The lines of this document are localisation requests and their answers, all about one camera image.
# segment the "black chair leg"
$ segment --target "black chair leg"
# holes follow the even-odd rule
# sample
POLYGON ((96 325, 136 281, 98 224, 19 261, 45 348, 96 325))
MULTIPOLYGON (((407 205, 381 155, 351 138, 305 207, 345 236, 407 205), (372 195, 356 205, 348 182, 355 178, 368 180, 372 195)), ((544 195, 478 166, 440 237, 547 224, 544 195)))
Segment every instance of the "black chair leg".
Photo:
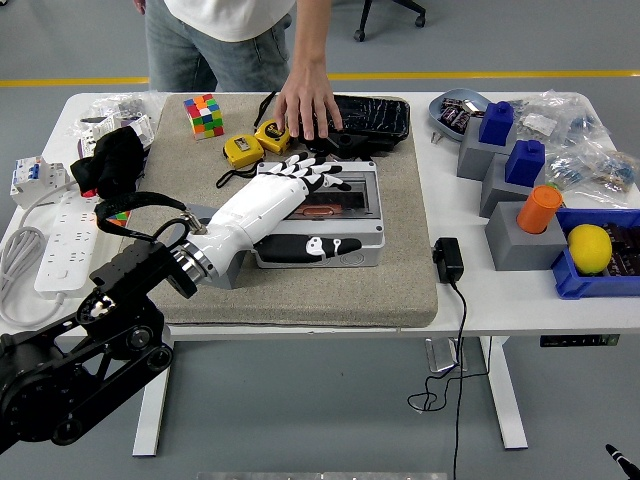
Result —
POLYGON ((420 28, 424 27, 424 24, 426 22, 425 15, 427 13, 424 7, 422 7, 421 5, 418 5, 416 2, 412 0, 393 0, 393 1, 398 5, 402 5, 403 7, 416 12, 418 14, 418 18, 416 18, 416 27, 420 27, 420 28))
POLYGON ((360 29, 356 30, 356 33, 353 35, 358 42, 364 41, 364 26, 367 23, 367 17, 369 16, 369 10, 371 10, 371 4, 373 0, 365 0, 364 8, 362 10, 362 18, 360 19, 360 29))

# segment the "blue tray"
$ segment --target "blue tray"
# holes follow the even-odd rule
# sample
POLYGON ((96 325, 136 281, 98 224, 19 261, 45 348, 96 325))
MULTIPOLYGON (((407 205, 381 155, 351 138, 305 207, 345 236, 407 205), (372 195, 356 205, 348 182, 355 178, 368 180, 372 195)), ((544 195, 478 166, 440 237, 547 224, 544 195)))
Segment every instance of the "blue tray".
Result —
MULTIPOLYGON (((636 209, 571 209, 561 208, 556 213, 560 226, 566 232, 583 223, 602 226, 612 222, 621 227, 640 225, 640 210, 636 209)), ((589 277, 578 273, 565 248, 551 266, 556 278, 556 291, 560 298, 577 300, 583 297, 637 297, 640 296, 640 277, 589 277)))
POLYGON ((487 109, 487 105, 489 105, 490 102, 478 92, 469 90, 468 88, 456 88, 455 90, 449 90, 448 92, 443 93, 429 104, 429 115, 433 120, 434 126, 447 137, 452 138, 457 142, 461 142, 463 138, 462 134, 450 129, 438 120, 441 115, 440 107, 442 106, 442 101, 445 98, 453 98, 454 100, 471 100, 476 107, 483 111, 487 109))

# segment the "white table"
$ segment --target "white table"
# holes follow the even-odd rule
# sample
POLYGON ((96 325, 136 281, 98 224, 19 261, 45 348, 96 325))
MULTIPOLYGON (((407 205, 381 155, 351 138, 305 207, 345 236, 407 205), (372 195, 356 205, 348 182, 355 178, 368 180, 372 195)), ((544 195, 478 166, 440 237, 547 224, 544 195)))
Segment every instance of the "white table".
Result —
MULTIPOLYGON (((465 336, 481 337, 487 354, 489 340, 493 337, 491 373, 489 380, 494 396, 496 412, 505 448, 527 448, 524 428, 511 385, 509 371, 502 349, 511 335, 553 335, 587 333, 638 333, 640 317, 637 315, 638 298, 584 298, 579 301, 561 300, 555 291, 555 280, 550 270, 530 272, 497 272, 484 235, 487 219, 478 216, 481 183, 456 176, 459 144, 444 138, 438 144, 431 143, 434 131, 428 122, 429 103, 441 93, 435 92, 385 92, 406 99, 411 105, 411 121, 416 155, 427 213, 429 237, 435 242, 439 237, 457 237, 464 260, 464 275, 458 287, 469 305, 465 336)), ((495 92, 484 94, 491 101, 522 98, 528 93, 495 92)), ((78 158, 77 139, 69 135, 69 127, 79 118, 91 102, 105 94, 80 94, 66 103, 60 118, 45 147, 43 155, 48 162, 61 162, 69 166, 78 158)), ((598 208, 603 205, 589 203, 586 198, 566 197, 571 207, 598 208)), ((629 204, 640 207, 640 192, 635 189, 629 204)), ((8 231, 19 221, 17 209, 8 231)), ((53 209, 36 209, 29 217, 29 224, 45 233, 53 222, 53 209)), ((116 253, 119 239, 102 240, 102 256, 106 260, 116 253)), ((416 245, 430 254, 429 245, 416 245)), ((45 312, 50 304, 33 290, 36 268, 25 275, 15 292, 19 299, 10 306, 18 318, 29 318, 34 311, 45 312)), ((437 285, 438 313, 426 328, 416 329, 335 329, 316 327, 251 327, 251 326, 182 326, 170 327, 170 343, 174 341, 204 341, 213 339, 250 338, 313 338, 330 337, 443 337, 458 332, 461 306, 457 295, 448 285, 437 285)), ((79 300, 65 302, 60 317, 75 311, 79 300)), ((0 333, 15 333, 17 329, 0 324, 0 333)), ((80 336, 76 329, 70 336, 80 336)), ((168 371, 156 378, 145 389, 134 455, 155 455, 158 441, 164 392, 168 371)))

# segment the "plug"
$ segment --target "plug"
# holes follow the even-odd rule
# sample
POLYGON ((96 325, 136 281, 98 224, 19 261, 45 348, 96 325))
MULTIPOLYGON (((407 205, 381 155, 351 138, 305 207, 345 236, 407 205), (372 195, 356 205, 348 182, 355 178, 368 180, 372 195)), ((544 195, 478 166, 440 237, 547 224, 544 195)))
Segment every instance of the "plug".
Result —
POLYGON ((442 283, 460 280, 464 272, 460 245, 457 238, 440 237, 433 246, 433 263, 438 267, 438 277, 442 283))

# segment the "electrical outlet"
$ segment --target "electrical outlet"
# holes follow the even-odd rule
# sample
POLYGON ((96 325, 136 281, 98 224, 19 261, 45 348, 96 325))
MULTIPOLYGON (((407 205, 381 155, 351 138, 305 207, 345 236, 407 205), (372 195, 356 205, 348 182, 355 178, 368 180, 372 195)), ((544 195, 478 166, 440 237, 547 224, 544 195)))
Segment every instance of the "electrical outlet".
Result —
POLYGON ((98 202, 98 197, 82 197, 77 188, 64 194, 34 284, 42 297, 65 293, 81 298, 91 292, 89 272, 99 232, 93 210, 98 202))

